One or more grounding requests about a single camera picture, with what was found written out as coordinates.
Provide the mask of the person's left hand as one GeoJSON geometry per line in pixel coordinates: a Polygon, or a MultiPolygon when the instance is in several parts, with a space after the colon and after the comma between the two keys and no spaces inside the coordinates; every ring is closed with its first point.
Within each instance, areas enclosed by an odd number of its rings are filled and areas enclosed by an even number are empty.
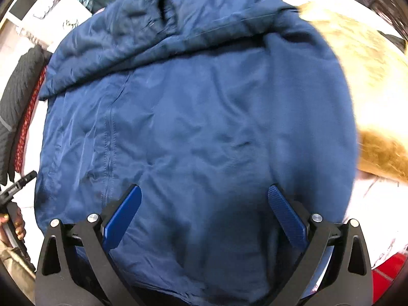
{"type": "Polygon", "coordinates": [[[1,213],[1,242],[7,247],[12,247],[12,243],[6,234],[5,228],[8,226],[8,222],[13,222],[15,235],[17,238],[24,242],[26,236],[25,222],[21,213],[21,209],[15,202],[11,202],[12,217],[8,213],[1,213]]]}

